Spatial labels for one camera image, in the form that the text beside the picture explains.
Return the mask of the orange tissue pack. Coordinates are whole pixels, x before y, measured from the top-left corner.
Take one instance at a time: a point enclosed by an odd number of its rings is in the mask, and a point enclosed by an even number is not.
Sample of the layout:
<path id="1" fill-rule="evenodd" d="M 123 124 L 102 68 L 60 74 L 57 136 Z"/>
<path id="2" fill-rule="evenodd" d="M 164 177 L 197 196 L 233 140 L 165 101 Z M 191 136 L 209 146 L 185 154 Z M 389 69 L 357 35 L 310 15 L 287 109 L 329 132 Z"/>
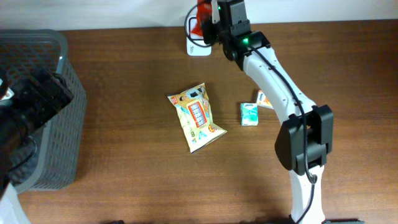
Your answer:
<path id="1" fill-rule="evenodd" d="M 268 97 L 264 94 L 262 90 L 259 90 L 257 93 L 256 104 L 260 107 L 267 108 L 273 110 L 273 106 L 271 105 Z"/>

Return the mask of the grey plastic mesh basket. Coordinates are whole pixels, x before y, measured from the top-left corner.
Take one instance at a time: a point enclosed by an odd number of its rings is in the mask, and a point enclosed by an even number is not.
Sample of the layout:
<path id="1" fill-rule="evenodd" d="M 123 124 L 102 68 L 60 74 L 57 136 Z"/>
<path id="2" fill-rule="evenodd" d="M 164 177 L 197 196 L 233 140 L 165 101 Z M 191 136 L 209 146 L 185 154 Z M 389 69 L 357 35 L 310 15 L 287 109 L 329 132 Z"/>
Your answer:
<path id="1" fill-rule="evenodd" d="M 59 74 L 72 92 L 72 102 L 14 151 L 15 170 L 8 175 L 19 194 L 67 187 L 76 177 L 87 99 L 69 61 L 66 38 L 50 29 L 2 30 L 1 68 L 10 84 L 36 68 L 47 68 Z"/>

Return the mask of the red sweets bag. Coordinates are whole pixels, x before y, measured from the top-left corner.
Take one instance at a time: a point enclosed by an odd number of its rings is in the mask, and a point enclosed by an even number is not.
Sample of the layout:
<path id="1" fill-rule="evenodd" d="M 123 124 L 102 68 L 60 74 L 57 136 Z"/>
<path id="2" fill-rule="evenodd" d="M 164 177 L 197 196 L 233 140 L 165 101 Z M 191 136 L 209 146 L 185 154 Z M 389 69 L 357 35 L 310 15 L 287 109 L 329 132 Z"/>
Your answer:
<path id="1" fill-rule="evenodd" d="M 211 19 L 212 16 L 211 0 L 198 0 L 196 9 L 197 9 L 197 14 L 196 14 L 197 23 L 190 32 L 192 34 L 202 36 L 203 35 L 202 25 L 205 21 Z"/>

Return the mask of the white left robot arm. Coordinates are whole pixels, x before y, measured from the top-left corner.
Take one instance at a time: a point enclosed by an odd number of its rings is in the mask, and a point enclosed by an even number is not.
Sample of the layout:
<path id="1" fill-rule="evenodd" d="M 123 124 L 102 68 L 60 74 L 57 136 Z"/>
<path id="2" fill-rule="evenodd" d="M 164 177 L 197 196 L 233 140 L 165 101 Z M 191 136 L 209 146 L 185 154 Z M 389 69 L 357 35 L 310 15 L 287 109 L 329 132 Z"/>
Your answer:
<path id="1" fill-rule="evenodd" d="M 13 84 L 1 70 L 1 223 L 29 223 L 9 173 L 16 149 L 73 100 L 64 78 L 38 68 Z"/>

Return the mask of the yellow snack bag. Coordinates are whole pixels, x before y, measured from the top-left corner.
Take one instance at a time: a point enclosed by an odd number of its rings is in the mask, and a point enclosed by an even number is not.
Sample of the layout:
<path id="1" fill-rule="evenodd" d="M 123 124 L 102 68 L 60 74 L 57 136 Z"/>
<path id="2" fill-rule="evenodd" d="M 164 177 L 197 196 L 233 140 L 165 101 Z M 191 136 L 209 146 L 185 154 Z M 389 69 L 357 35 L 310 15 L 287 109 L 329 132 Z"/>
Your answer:
<path id="1" fill-rule="evenodd" d="M 213 122 L 205 83 L 167 97 L 176 108 L 191 154 L 227 133 Z"/>

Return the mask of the green tissue pack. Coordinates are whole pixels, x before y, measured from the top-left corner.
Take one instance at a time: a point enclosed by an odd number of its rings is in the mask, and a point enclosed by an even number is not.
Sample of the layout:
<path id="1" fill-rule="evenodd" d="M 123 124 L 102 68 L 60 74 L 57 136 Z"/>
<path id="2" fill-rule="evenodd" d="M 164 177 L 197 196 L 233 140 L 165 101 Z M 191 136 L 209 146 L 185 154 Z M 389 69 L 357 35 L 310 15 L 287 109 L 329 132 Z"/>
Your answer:
<path id="1" fill-rule="evenodd" d="M 241 103 L 241 125 L 257 126 L 259 122 L 256 103 Z"/>

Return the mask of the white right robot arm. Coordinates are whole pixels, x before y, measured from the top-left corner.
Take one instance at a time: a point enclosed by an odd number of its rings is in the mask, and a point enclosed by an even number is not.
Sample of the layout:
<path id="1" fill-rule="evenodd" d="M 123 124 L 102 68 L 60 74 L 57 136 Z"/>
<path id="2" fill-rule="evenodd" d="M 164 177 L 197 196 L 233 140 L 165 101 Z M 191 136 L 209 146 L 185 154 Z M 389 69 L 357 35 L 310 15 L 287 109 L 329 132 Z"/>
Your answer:
<path id="1" fill-rule="evenodd" d="M 243 0 L 200 1 L 207 12 L 200 26 L 207 45 L 220 43 L 226 58 L 268 97 L 280 122 L 275 153 L 292 184 L 291 223 L 325 223 L 322 174 L 333 140 L 333 112 L 317 106 L 289 77 L 269 40 L 253 31 Z"/>

